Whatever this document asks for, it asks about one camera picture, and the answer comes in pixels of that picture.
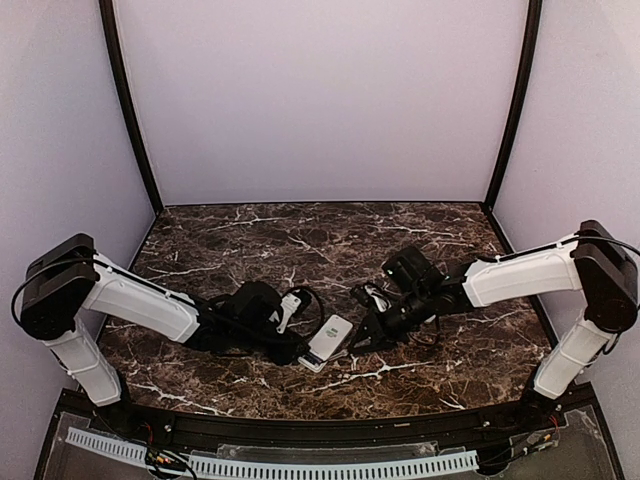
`black frame post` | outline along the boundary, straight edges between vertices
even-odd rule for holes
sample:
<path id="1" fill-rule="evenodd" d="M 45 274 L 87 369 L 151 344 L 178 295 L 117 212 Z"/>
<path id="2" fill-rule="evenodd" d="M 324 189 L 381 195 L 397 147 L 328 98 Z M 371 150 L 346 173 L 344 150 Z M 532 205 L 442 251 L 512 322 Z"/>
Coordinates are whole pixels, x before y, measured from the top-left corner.
<path id="1" fill-rule="evenodd" d="M 542 0 L 529 0 L 529 10 L 527 12 L 527 24 L 524 29 L 524 40 L 522 42 L 522 52 L 520 54 L 520 64 L 518 65 L 518 74 L 516 76 L 516 84 L 513 89 L 513 97 L 511 98 L 511 107 L 509 108 L 509 116 L 507 124 L 504 128 L 500 151 L 489 184 L 489 190 L 485 197 L 484 204 L 493 210 L 500 193 L 500 187 L 507 171 L 509 157 L 513 148 L 513 142 L 518 131 L 520 123 L 520 115 L 524 99 L 527 94 L 527 86 L 529 85 L 529 77 L 531 76 L 531 67 L 533 65 L 533 55 L 536 50 L 536 40 L 538 38 L 538 27 L 540 26 L 540 16 L 542 14 Z"/>
<path id="2" fill-rule="evenodd" d="M 136 157 L 138 168 L 140 169 L 140 175 L 142 175 L 142 181 L 144 182 L 145 189 L 147 190 L 147 195 L 151 202 L 151 206 L 153 207 L 153 211 L 157 216 L 162 212 L 162 210 L 164 210 L 164 205 L 160 198 L 158 185 L 153 177 L 151 163 L 149 162 L 149 157 L 147 156 L 147 151 L 144 147 L 142 134 L 140 133 L 140 126 L 138 125 L 138 118 L 133 106 L 131 90 L 129 89 L 129 82 L 127 81 L 127 74 L 122 58 L 122 50 L 120 48 L 118 27 L 116 25 L 116 17 L 113 10 L 113 0 L 98 1 L 100 4 L 100 14 L 102 16 L 104 38 L 107 43 L 109 61 L 111 62 L 111 71 L 113 72 L 113 80 L 116 84 L 118 99 L 120 100 L 122 116 L 124 117 L 124 122 L 127 126 L 129 140 L 133 147 L 133 153 Z"/>

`brown marble surface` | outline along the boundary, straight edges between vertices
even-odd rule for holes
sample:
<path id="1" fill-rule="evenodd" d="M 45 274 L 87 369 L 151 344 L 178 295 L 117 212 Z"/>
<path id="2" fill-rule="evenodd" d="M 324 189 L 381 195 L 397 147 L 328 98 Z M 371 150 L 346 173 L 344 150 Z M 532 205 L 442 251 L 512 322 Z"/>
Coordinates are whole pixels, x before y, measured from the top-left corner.
<path id="1" fill-rule="evenodd" d="M 134 271 L 210 298 L 246 280 L 283 292 L 310 285 L 327 315 L 358 324 L 356 283 L 388 285 L 380 265 L 415 244 L 441 269 L 500 251 L 476 204 L 329 203 L 171 207 L 158 219 Z M 310 307 L 294 322 L 311 328 Z M 127 378 L 134 401 L 186 412 L 272 419 L 384 418 L 515 400 L 549 344 L 528 301 L 445 317 L 437 348 L 425 326 L 399 348 L 344 357 L 319 374 L 256 355 L 219 358 L 109 319 L 100 347 Z"/>

